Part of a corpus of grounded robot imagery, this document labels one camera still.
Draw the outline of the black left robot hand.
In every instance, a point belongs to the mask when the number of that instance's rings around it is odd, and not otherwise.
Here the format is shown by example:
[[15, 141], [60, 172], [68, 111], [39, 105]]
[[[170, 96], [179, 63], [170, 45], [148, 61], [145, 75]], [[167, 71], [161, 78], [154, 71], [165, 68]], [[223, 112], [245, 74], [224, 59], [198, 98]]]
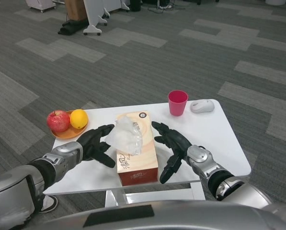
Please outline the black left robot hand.
[[106, 154], [111, 146], [101, 141], [101, 138], [107, 136], [113, 128], [113, 124], [103, 125], [83, 133], [77, 139], [77, 142], [83, 147], [83, 161], [96, 160], [109, 168], [115, 167], [115, 161]]

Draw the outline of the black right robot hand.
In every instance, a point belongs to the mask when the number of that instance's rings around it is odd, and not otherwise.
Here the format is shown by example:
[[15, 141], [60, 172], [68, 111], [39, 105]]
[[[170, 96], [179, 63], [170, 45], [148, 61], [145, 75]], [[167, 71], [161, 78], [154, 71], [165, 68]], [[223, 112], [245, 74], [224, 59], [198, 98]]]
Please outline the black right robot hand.
[[173, 155], [167, 160], [167, 164], [160, 175], [160, 182], [164, 184], [174, 173], [177, 173], [182, 164], [182, 160], [186, 159], [188, 148], [191, 147], [192, 144], [181, 133], [170, 129], [164, 123], [152, 121], [151, 125], [159, 133], [159, 136], [156, 136], [154, 140], [164, 144], [173, 151]]

